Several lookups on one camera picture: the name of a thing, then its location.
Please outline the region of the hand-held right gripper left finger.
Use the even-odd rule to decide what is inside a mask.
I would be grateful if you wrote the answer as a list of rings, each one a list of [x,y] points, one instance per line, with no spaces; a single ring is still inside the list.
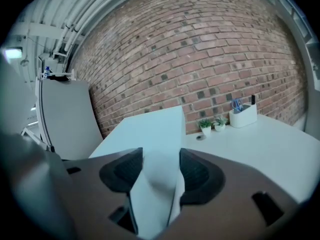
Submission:
[[[143,149],[80,160],[47,152],[50,175],[77,240],[137,240],[130,191],[143,167]]]

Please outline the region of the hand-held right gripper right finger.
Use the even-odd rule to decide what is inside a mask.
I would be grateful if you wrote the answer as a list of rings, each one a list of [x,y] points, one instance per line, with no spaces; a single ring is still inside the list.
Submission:
[[[185,191],[168,240],[264,240],[298,203],[257,169],[209,153],[179,153]]]

